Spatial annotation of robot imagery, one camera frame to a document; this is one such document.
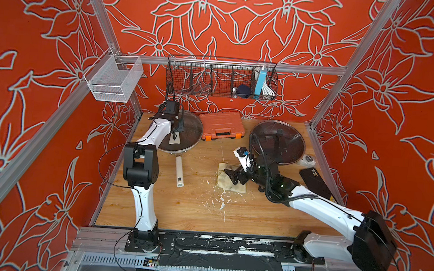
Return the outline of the glass lid with white handle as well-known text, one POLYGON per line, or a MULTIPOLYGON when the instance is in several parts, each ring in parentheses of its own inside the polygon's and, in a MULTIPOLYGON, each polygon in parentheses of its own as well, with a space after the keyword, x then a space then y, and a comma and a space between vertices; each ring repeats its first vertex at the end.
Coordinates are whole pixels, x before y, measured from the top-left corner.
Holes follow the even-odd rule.
POLYGON ((202 138, 203 124, 199 117, 185 111, 184 113, 184 131, 178 132, 178 140, 172 141, 172 132, 169 133, 161 142, 169 149, 182 149, 189 146, 195 146, 202 138))

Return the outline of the cream yellow cloth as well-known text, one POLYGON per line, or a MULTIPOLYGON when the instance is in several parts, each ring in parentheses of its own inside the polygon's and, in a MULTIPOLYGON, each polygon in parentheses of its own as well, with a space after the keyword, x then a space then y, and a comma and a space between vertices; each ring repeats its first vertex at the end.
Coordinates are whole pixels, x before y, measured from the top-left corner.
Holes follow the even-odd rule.
POLYGON ((241 185, 240 183, 234 185, 231 179, 229 178, 229 176, 225 173, 226 169, 235 171, 237 167, 227 163, 219 163, 216 186, 222 188, 223 190, 229 190, 229 191, 245 194, 247 191, 246 186, 241 185))

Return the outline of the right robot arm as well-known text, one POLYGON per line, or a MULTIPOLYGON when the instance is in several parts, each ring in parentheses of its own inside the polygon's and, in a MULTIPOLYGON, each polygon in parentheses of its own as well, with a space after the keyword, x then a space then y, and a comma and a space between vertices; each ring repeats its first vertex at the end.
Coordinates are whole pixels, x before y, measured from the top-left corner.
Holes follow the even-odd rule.
POLYGON ((302 248, 311 257, 353 262, 361 271, 389 271, 396 261, 398 245, 379 213, 341 206, 248 157, 240 162, 235 170, 224 171, 232 184, 254 182, 270 202, 305 212, 340 233, 340 237, 305 234, 302 248))

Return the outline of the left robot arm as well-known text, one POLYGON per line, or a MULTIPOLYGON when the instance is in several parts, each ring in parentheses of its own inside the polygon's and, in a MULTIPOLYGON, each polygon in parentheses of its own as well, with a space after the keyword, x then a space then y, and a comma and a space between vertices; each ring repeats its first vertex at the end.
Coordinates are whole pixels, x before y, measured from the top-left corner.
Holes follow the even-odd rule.
POLYGON ((132 242, 144 250, 153 250, 159 244, 153 202, 154 184, 159 176, 157 151, 168 134, 179 131, 182 115, 179 107, 162 107, 150 118, 146 133, 124 146, 122 175, 133 193, 136 213, 132 242))

